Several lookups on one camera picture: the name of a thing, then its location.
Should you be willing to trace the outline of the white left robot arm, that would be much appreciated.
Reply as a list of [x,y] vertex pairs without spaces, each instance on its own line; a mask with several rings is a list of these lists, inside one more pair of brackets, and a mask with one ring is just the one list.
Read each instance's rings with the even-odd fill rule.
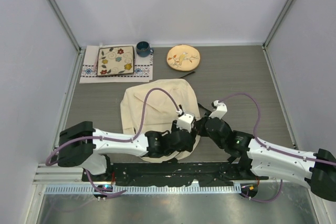
[[190,154],[197,146],[197,131],[178,129],[147,131],[139,136],[95,129],[91,121],[63,130],[59,136],[58,166],[81,167],[105,182],[112,174],[110,154],[128,154],[146,162],[162,163]]

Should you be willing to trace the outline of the cream canvas backpack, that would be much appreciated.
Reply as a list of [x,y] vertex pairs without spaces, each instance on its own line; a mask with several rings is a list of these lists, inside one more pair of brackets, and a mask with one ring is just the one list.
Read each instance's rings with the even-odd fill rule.
[[[201,118],[195,92],[186,80],[157,80],[126,89],[123,100],[120,103],[124,134],[134,135],[138,132],[145,96],[153,88],[165,90],[177,105],[182,106],[184,111],[194,114],[197,120]],[[173,101],[162,91],[154,90],[150,93],[146,102],[141,133],[170,130],[175,119],[177,119],[177,112]]]

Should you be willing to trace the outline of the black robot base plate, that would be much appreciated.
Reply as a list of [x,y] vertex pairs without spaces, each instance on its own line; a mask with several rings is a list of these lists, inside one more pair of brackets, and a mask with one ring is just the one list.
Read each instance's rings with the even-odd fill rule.
[[117,186],[182,187],[198,181],[201,187],[231,186],[235,180],[258,177],[228,162],[201,163],[114,163],[102,175],[92,175],[93,182],[115,182]]

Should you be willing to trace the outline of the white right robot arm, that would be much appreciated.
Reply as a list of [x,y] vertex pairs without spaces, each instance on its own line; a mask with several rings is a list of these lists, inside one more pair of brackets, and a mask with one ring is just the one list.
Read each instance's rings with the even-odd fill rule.
[[335,201],[335,157],[325,149],[305,152],[272,144],[254,135],[235,131],[223,120],[205,116],[195,122],[200,136],[209,137],[237,161],[242,179],[274,177],[310,189],[316,196]]

